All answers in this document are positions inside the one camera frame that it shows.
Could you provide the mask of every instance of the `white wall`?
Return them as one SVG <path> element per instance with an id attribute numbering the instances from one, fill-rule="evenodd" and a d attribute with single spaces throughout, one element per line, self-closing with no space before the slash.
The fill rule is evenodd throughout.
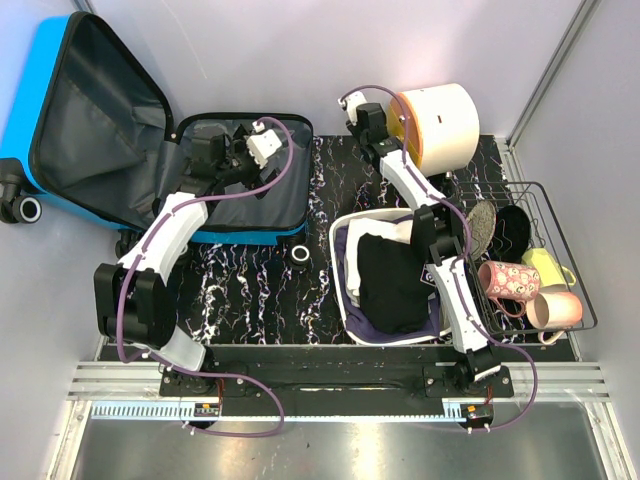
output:
<path id="1" fill-rule="evenodd" d="M 0 0 L 0 136 L 37 23 L 68 0 Z M 0 478 L 44 471 L 73 372 L 99 334 L 93 273 L 114 233 L 44 206 L 35 225 L 0 224 Z"/>
<path id="2" fill-rule="evenodd" d="M 461 83 L 505 136 L 579 0 L 92 0 L 180 119 L 289 111 L 346 132 L 336 99 Z"/>
<path id="3" fill-rule="evenodd" d="M 602 2 L 516 149 L 554 202 L 600 319 L 598 360 L 640 467 L 640 3 Z"/>

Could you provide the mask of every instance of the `yellow mug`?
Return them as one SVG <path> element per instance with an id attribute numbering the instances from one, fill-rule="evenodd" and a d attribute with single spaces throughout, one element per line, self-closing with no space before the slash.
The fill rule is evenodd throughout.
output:
<path id="1" fill-rule="evenodd" d="M 553 285 L 567 285 L 564 272 L 569 280 L 569 286 L 576 284 L 576 277 L 571 270 L 562 265 L 558 265 L 558 262 L 553 256 L 544 248 L 532 248 L 527 250 L 522 256 L 522 263 L 535 267 L 540 273 L 540 287 L 551 287 Z"/>

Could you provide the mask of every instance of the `open suitcase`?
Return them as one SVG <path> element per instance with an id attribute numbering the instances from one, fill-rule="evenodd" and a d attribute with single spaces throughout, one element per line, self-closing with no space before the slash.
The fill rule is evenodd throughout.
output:
<path id="1" fill-rule="evenodd" d="M 262 198 L 218 203 L 194 242 L 304 241 L 313 129 L 297 115 L 264 115 L 288 127 L 291 169 Z M 45 198 L 112 228 L 143 231 L 157 202 L 185 175 L 198 132 L 217 127 L 233 135 L 261 116 L 203 113 L 176 126 L 165 95 L 102 19 L 88 13 L 47 19 L 36 32 L 0 146 L 0 219 L 32 223 L 41 214 L 38 198 Z M 261 180 L 277 175 L 286 157 L 285 146 Z M 245 190 L 236 184 L 224 192 Z"/>

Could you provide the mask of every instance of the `white cloth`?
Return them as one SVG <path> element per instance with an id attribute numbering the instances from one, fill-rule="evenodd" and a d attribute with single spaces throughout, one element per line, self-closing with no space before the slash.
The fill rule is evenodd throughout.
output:
<path id="1" fill-rule="evenodd" d="M 358 273 L 358 242 L 365 233 L 377 235 L 388 240 L 409 244 L 413 220 L 395 224 L 358 218 L 349 222 L 347 233 L 347 249 L 344 259 L 344 278 L 347 295 L 354 306 L 360 306 L 360 274 Z"/>

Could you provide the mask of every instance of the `gray floor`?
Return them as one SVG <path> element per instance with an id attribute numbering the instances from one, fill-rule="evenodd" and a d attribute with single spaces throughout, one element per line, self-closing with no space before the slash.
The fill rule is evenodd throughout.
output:
<path id="1" fill-rule="evenodd" d="M 498 422 L 516 412 L 498 409 Z M 536 405 L 513 428 L 473 438 L 426 428 L 305 423 L 278 437 L 232 439 L 191 437 L 168 423 L 93 420 L 75 479 L 605 478 L 579 405 Z"/>

